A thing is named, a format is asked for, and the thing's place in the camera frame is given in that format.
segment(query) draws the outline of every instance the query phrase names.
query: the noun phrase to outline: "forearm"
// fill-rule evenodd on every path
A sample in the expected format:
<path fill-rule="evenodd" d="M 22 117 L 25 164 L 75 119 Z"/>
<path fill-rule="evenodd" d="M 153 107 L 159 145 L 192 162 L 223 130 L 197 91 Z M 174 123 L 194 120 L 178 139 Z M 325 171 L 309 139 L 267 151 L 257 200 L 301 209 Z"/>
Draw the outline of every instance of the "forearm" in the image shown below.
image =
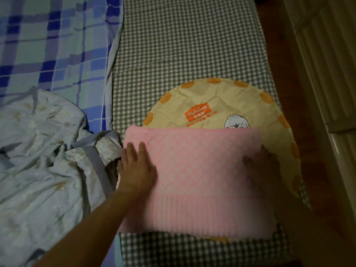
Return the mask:
<path fill-rule="evenodd" d="M 36 267 L 100 266 L 135 199 L 129 193 L 116 192 L 48 251 Z"/>
<path fill-rule="evenodd" d="M 356 266 L 351 244 L 325 225 L 282 184 L 274 185 L 274 211 L 306 267 Z"/>

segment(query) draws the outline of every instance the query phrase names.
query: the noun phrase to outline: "hand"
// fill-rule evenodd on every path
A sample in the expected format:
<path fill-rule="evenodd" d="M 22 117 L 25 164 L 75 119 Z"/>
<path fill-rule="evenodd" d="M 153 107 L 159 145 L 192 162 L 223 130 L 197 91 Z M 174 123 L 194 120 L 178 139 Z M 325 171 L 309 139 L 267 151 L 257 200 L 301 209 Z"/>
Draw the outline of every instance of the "hand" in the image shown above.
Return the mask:
<path fill-rule="evenodd" d="M 263 145 L 254 157 L 243 157 L 248 175 L 265 193 L 267 198 L 273 197 L 274 186 L 281 184 L 280 165 L 277 155 L 270 153 Z"/>
<path fill-rule="evenodd" d="M 122 151 L 119 171 L 118 191 L 135 197 L 148 193 L 157 179 L 157 168 L 152 165 L 143 142 L 138 153 L 132 143 L 127 144 Z"/>

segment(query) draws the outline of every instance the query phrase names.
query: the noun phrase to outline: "pink pad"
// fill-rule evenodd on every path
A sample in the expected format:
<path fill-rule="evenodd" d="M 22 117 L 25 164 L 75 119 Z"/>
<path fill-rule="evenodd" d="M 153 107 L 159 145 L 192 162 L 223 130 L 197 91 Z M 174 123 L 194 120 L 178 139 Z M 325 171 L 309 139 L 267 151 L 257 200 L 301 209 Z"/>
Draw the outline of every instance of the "pink pad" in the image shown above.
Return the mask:
<path fill-rule="evenodd" d="M 261 149 L 257 128 L 154 129 L 131 126 L 124 146 L 145 142 L 158 180 L 119 231 L 270 238 L 269 203 L 247 176 L 243 155 Z"/>

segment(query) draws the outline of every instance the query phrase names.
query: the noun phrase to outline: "yellow round mat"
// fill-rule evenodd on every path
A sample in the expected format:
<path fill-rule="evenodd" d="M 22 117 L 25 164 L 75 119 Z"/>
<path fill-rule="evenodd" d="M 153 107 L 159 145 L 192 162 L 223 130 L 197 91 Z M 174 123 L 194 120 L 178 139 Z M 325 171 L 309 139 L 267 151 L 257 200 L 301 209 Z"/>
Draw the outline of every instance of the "yellow round mat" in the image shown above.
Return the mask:
<path fill-rule="evenodd" d="M 262 143 L 278 155 L 284 184 L 298 196 L 300 158 L 291 127 L 272 96 L 248 83 L 220 78 L 184 83 L 161 97 L 143 125 L 154 128 L 260 127 Z"/>

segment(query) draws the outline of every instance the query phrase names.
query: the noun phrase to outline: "orange polka dot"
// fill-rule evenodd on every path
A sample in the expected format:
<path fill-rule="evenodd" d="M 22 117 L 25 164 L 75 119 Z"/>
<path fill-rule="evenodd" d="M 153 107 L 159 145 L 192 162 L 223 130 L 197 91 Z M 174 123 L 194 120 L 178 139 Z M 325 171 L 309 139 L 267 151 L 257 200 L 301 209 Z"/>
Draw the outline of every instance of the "orange polka dot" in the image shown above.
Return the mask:
<path fill-rule="evenodd" d="M 216 242 L 221 242 L 221 243 L 228 243 L 229 239 L 226 237 L 210 237 L 210 240 L 216 241 Z"/>
<path fill-rule="evenodd" d="M 295 142 L 291 143 L 291 154 L 296 158 L 300 159 L 298 145 Z"/>
<path fill-rule="evenodd" d="M 147 114 L 146 119 L 144 120 L 144 125 L 146 125 L 146 126 L 149 125 L 153 119 L 154 119 L 154 114 L 152 112 L 149 112 Z"/>
<path fill-rule="evenodd" d="M 241 88 L 247 88 L 249 86 L 248 83 L 245 83 L 245 82 L 239 81 L 239 80 L 234 81 L 234 85 L 236 85 L 237 87 L 241 87 Z"/>
<path fill-rule="evenodd" d="M 267 103 L 267 104 L 272 104 L 274 102 L 273 97 L 267 92 L 261 92 L 260 97 L 262 98 L 262 101 Z"/>
<path fill-rule="evenodd" d="M 289 125 L 289 123 L 287 122 L 285 116 L 283 114 L 281 114 L 280 116 L 278 116 L 278 121 L 285 127 L 285 128 L 291 128 L 291 126 Z"/>
<path fill-rule="evenodd" d="M 296 193 L 300 192 L 301 181 L 302 181 L 302 177 L 300 175 L 295 175 L 293 177 L 293 180 L 291 182 L 291 187 L 294 192 L 296 192 Z"/>
<path fill-rule="evenodd" d="M 208 83 L 212 83 L 212 84 L 218 84 L 218 83 L 220 83 L 221 82 L 221 78 L 208 78 L 207 79 L 207 82 Z"/>
<path fill-rule="evenodd" d="M 181 86 L 183 89 L 188 89 L 194 85 L 194 81 L 189 81 L 187 83 L 183 83 Z"/>
<path fill-rule="evenodd" d="M 170 92 L 165 93 L 161 99 L 159 100 L 162 104 L 167 103 L 172 97 L 172 94 Z"/>

